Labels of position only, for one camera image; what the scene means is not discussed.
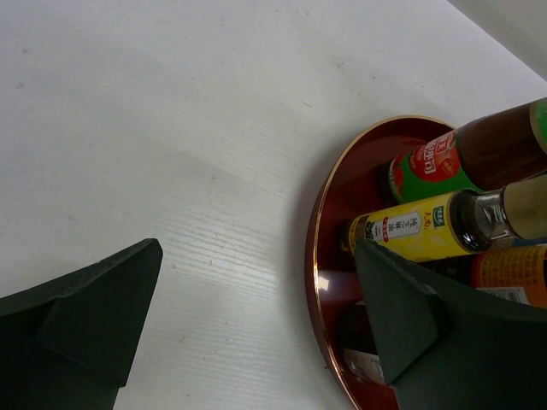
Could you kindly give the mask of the silver lid spice jar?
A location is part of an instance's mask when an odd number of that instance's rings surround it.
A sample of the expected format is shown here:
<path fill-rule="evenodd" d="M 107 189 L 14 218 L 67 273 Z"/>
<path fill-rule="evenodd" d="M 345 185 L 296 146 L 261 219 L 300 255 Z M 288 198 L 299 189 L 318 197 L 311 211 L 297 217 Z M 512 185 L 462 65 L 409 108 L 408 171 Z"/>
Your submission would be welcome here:
<path fill-rule="evenodd" d="M 364 301 L 346 308 L 337 324 L 345 364 L 361 380 L 385 385 L 384 373 Z"/>

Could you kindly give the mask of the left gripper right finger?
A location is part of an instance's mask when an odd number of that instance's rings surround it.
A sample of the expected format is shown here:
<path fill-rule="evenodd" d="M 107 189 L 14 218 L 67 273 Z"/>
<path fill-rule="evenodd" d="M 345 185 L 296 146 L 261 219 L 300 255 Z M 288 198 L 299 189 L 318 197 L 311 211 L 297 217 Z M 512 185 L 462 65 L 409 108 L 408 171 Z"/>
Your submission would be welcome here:
<path fill-rule="evenodd" d="M 401 409 L 544 409 L 546 312 L 441 276 L 364 240 L 356 269 Z"/>

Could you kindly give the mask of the red lid sauce jar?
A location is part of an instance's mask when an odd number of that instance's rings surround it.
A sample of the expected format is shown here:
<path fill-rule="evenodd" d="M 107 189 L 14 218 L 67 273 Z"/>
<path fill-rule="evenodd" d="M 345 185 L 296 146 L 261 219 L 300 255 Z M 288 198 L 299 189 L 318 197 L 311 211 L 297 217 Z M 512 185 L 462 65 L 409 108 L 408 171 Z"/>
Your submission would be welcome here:
<path fill-rule="evenodd" d="M 493 250 L 476 256 L 470 286 L 505 300 L 546 308 L 546 245 Z"/>

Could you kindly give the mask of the green label sauce bottle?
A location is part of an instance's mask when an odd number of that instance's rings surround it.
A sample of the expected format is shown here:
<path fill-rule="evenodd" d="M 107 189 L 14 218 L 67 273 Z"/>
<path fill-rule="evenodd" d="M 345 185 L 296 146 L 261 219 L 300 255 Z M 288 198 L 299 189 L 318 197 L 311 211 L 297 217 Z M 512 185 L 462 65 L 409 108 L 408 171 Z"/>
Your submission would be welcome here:
<path fill-rule="evenodd" d="M 546 99 L 473 120 L 377 169 L 386 207 L 458 190 L 485 192 L 546 172 Z"/>

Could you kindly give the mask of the small yellow label bottle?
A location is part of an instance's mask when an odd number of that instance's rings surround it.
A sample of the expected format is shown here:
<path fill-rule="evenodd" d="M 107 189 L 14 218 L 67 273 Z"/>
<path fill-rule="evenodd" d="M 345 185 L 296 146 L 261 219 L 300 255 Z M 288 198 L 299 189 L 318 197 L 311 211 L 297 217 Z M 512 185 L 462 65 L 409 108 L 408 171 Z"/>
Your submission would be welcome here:
<path fill-rule="evenodd" d="M 350 257 L 370 240 L 414 262 L 486 252 L 506 240 L 546 237 L 546 176 L 479 193 L 459 190 L 362 214 L 343 225 Z"/>

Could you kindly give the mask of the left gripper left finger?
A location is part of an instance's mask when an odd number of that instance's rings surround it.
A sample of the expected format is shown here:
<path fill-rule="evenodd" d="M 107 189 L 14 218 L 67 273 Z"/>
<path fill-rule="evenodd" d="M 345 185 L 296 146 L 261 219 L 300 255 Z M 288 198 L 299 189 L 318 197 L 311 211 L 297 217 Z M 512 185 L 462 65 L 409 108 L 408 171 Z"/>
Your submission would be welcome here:
<path fill-rule="evenodd" d="M 147 238 L 1 300 L 3 409 L 111 409 L 162 264 Z"/>

